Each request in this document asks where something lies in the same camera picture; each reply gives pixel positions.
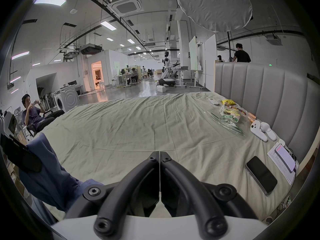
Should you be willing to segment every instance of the black t-shirt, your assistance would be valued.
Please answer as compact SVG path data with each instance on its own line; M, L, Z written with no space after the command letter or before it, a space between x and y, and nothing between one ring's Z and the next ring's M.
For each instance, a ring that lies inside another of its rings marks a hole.
M251 61L249 54L247 54L244 50L236 51L234 56L237 57L237 62L250 62Z

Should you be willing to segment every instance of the bed sheet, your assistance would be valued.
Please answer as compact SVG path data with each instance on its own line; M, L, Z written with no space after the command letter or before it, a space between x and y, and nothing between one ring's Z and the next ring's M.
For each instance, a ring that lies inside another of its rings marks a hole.
M245 137L218 125L208 110L218 110L208 98L214 92L127 98L75 107L42 131L62 166L81 181L103 184L122 180L153 151L166 151L198 180L229 183L260 220L286 197L290 185L267 152L275 142L263 142L250 132L250 122L238 123ZM278 181L269 196L245 169L257 156ZM63 213L50 207L58 219Z

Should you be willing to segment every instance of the man sitting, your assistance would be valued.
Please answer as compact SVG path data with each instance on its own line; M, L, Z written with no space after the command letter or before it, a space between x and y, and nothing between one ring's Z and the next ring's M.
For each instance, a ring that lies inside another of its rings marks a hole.
M133 67L131 72L131 78L135 79L138 82L138 71Z
M40 113L45 113L45 109L37 99L34 101L34 103L31 103L29 94L25 94L22 97L22 104L26 108L26 110L22 112L24 124L26 126L34 124L35 129L38 132L42 131L43 128L53 122L54 119L64 114L63 110L58 110L57 112L51 113L47 117L41 117Z

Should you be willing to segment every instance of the black pants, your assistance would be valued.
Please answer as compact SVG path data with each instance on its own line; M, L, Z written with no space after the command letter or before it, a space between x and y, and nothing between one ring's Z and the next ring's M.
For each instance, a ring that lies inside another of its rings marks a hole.
M54 119L56 119L57 117L61 116L64 114L63 110L58 110L56 112L51 113L50 115L48 115L42 122L39 123L37 131L40 132L43 130L43 128L45 128L46 126L48 126L50 123L52 123L54 121Z
M132 76L131 78L135 79L136 82L138 82L138 76L137 75L136 76Z

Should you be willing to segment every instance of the purple shirt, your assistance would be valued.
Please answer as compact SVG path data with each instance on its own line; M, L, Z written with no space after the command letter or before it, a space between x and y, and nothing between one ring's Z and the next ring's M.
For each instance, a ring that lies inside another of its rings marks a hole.
M39 109L38 107L35 107L35 106L32 109L29 110L29 122L28 122L28 125L34 124L35 128L36 129L38 128L39 123L44 120L44 118L40 116L40 111L41 111L41 109ZM22 112L23 122L24 122L24 120L26 118L26 113L27 113L27 110Z

